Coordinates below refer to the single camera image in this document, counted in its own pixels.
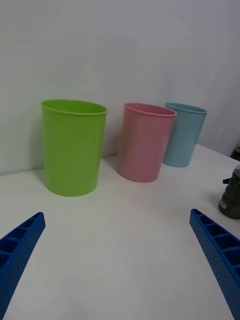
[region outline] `light blue cup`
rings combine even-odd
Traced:
[[[192,158],[207,111],[181,103],[166,103],[165,108],[177,113],[166,147],[163,163],[187,167]]]

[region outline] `white wall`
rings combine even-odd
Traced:
[[[40,101],[108,107],[116,152],[124,102],[206,108],[199,142],[240,140],[239,0],[1,0],[0,174],[43,165]]]

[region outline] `plastic cup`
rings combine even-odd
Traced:
[[[135,182],[158,178],[176,112],[127,103],[124,106],[117,172]]]
[[[42,102],[45,185],[61,196],[95,189],[107,109],[77,100]]]
[[[207,111],[196,106],[166,103],[177,112],[163,163],[173,167],[187,167],[192,158]]]

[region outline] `white table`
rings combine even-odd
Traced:
[[[240,238],[217,208],[238,162],[198,145],[151,183],[115,162],[80,197],[48,191],[41,170],[0,177],[0,238],[36,212],[46,221],[4,320],[232,320],[189,218],[197,208]]]

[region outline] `green cup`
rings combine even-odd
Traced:
[[[61,196],[97,186],[107,109],[78,100],[42,104],[45,185]]]

